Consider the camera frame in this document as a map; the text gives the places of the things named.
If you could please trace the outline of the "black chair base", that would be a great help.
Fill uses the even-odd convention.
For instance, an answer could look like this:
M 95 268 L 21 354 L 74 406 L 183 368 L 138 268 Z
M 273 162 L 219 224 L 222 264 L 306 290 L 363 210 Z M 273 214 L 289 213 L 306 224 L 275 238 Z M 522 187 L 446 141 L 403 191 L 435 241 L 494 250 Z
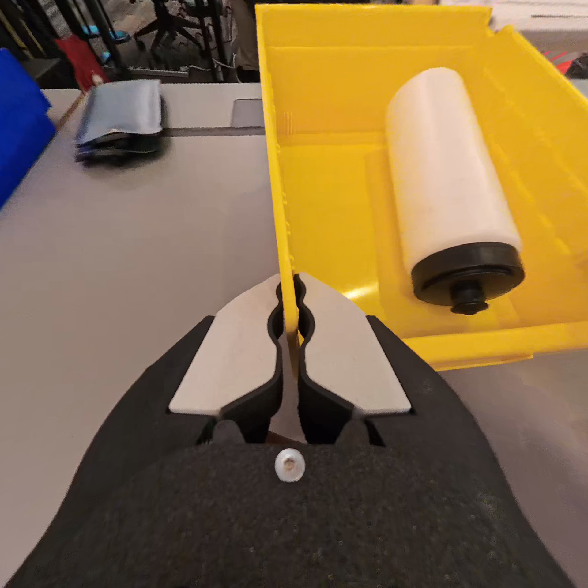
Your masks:
M 155 18 L 139 31 L 131 34 L 138 51 L 148 57 L 149 64 L 163 65 L 164 76 L 190 75 L 191 70 L 210 74 L 212 82 L 229 81 L 232 66 L 226 55 L 221 1 L 175 1 L 178 13 L 168 8 L 169 1 L 152 1 Z M 202 65 L 180 65 L 168 68 L 167 56 L 179 49 L 179 41 L 194 47 Z

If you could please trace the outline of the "yellow storage bin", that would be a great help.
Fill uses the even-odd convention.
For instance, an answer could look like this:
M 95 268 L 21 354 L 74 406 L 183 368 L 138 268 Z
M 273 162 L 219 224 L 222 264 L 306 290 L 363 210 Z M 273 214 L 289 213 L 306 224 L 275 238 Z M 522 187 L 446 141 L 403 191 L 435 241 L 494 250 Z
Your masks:
M 308 273 L 438 371 L 587 348 L 587 98 L 482 7 L 258 5 L 285 326 Z M 466 82 L 523 239 L 526 279 L 459 317 L 418 301 L 401 260 L 385 113 L 423 70 Z

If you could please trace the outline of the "grey foil pouch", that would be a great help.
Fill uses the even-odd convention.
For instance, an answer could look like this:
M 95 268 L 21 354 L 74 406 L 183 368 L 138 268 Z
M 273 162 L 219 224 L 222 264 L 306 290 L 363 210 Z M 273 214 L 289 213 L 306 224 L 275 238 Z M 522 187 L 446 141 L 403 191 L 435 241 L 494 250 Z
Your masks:
M 96 86 L 74 140 L 75 160 L 84 165 L 125 165 L 155 158 L 162 151 L 163 121 L 158 79 Z

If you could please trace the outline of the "red bag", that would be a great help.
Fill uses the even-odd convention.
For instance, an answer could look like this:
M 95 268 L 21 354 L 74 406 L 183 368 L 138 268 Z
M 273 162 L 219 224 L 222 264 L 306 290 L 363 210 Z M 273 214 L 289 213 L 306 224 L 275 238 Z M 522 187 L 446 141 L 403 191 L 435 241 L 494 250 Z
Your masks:
M 110 83 L 110 79 L 98 62 L 87 42 L 76 35 L 55 40 L 55 44 L 69 60 L 79 89 L 88 93 L 95 86 Z

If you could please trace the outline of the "blue storage bin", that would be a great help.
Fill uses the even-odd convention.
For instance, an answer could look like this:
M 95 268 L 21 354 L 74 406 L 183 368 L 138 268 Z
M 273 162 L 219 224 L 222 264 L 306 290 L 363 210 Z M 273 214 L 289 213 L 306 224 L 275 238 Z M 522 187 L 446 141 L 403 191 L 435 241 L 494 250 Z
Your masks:
M 50 107 L 21 63 L 1 48 L 1 207 L 55 136 Z

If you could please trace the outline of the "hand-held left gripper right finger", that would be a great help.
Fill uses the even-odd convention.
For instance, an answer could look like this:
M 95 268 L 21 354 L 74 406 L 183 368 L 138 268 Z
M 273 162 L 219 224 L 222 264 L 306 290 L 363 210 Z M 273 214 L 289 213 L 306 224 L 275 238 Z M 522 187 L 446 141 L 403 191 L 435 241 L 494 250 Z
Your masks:
M 335 443 L 353 420 L 410 413 L 411 403 L 368 315 L 306 272 L 295 276 L 298 415 L 310 445 Z

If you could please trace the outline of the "black bottle lid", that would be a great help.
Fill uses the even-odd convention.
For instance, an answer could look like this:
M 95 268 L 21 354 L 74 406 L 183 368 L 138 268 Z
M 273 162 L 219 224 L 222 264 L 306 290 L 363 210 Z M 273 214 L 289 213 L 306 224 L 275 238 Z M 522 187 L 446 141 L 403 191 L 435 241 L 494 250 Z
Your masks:
M 502 242 L 473 242 L 426 256 L 410 272 L 415 297 L 472 316 L 525 279 L 518 250 Z

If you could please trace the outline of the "white plastic bottle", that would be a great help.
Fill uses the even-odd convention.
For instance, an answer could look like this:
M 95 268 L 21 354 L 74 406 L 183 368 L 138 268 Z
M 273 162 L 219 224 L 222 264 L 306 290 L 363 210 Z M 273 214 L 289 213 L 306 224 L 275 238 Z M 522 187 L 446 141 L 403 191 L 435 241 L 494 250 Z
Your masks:
M 450 247 L 523 243 L 463 78 L 422 71 L 388 104 L 385 136 L 405 268 Z

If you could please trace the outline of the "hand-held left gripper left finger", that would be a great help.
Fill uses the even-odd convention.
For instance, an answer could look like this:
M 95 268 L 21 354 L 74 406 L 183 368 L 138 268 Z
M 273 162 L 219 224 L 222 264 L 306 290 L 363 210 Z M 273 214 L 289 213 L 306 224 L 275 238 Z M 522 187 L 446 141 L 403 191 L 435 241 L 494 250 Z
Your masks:
M 275 274 L 212 318 L 169 413 L 230 420 L 247 443 L 265 443 L 283 399 L 282 333 L 281 279 Z

